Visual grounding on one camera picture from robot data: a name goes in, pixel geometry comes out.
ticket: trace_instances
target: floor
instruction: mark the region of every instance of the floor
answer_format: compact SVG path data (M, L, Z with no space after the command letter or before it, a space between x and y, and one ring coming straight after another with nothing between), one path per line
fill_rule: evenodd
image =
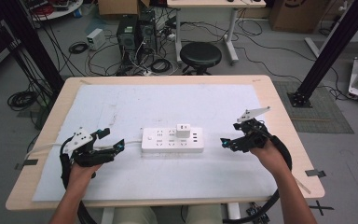
M223 60L216 67L209 69L214 75L269 75L272 80L295 81L290 77L293 76L300 80L309 72L315 58L310 49L303 40L305 36L311 36L321 45L325 39L324 36L317 33L312 35L291 34L273 32L269 28L268 21L257 21L262 27L262 34L253 36L252 39L259 45L269 48L286 48L294 50L301 55L311 59L308 60L297 53L284 49L267 49L257 46L250 38L239 35L234 46L239 55L240 61L233 66L227 59L227 53L223 49L221 42L218 46L223 52ZM213 23L227 29L224 22ZM85 41L85 36L94 28L101 27L107 33L114 34L117 29L117 21L102 21L98 16L88 15L75 19L71 16L57 19L51 22L52 31L54 32L62 51L69 55L67 49L76 41ZM252 33L258 33L260 28L254 21L245 21L244 29ZM212 34L222 35L224 32L211 28ZM194 25L184 25L182 27L184 39L188 40L206 40L215 41L218 37L212 35L204 28L195 27ZM48 53L53 62L57 65L55 51L48 40L43 29L38 29L38 33L45 44ZM110 39L111 43L117 43L114 38ZM174 60L173 43L166 46L167 59ZM268 67L261 63L253 61L262 61ZM351 76L351 65L354 57L358 57L358 43L350 43L341 53L333 67L337 70L336 74L330 70L325 76L323 83L334 87L338 78L337 85L342 91L347 91ZM63 59L60 55L60 67ZM71 62L84 74L85 61L87 53L71 56ZM100 67L107 68L117 63L120 59L120 53L117 46L104 49L92 59L92 63ZM91 69L98 71L100 67L93 66ZM173 72L174 75L181 74L181 69ZM63 76L71 76L67 67L62 69ZM29 118L19 118L18 112L10 110L7 106L7 98L18 91L24 91L28 87L28 80L20 70L13 58L8 57L0 64L0 223L47 223L52 211L28 211L13 212L7 211L5 203L11 189L13 188L19 170L15 169L17 163L21 163L30 142L38 134ZM354 130L354 134L325 134L325 133L299 133L299 137L307 150L310 160L314 167L323 170L326 177L321 178L324 185L325 196L319 199L321 206L333 207L334 210L323 210L323 215L319 210L312 210L316 219L320 223L358 223L358 102L355 101L336 101L342 114ZM315 200L309 200L310 205L316 205ZM245 209L248 204L241 205L242 215L245 216ZM160 223L183 223L181 219L181 207L159 207L156 208ZM102 209L90 209L91 215L98 221L101 220ZM282 213L280 205L277 203L269 211L268 216L270 223L282 223Z

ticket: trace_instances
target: floor mat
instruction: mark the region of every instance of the floor mat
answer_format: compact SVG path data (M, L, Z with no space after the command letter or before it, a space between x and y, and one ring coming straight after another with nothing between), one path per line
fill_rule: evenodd
M290 104L287 92L295 92L298 82L273 82L287 114L299 133L353 133L334 99L325 88L317 88L310 102L312 108L297 108Z

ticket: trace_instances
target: black stool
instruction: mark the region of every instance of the black stool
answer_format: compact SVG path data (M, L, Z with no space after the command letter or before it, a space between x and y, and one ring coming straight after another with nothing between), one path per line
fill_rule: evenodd
M182 47L180 58L187 64L187 67L183 69L183 75L191 75L193 72L197 72L197 75L210 75L206 69L220 63L222 52L212 44L193 42Z

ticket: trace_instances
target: power strip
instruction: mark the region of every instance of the power strip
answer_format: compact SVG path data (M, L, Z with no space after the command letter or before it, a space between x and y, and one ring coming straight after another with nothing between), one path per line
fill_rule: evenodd
M204 149L202 128L178 124L176 128L145 128L142 151L151 153L200 153Z

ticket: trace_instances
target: white paper sheet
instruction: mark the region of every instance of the white paper sheet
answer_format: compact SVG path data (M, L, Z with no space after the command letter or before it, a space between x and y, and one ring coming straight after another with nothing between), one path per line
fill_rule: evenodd
M85 85L80 88L57 138L62 143L81 126L90 133L110 128L95 146L142 139L142 129L189 123L201 127L201 154L143 156L127 144L91 180L85 200L247 198L271 195L276 184L251 153L222 148L220 138L243 136L232 124L245 109L259 108L250 85ZM60 147L47 158L34 201L59 201Z

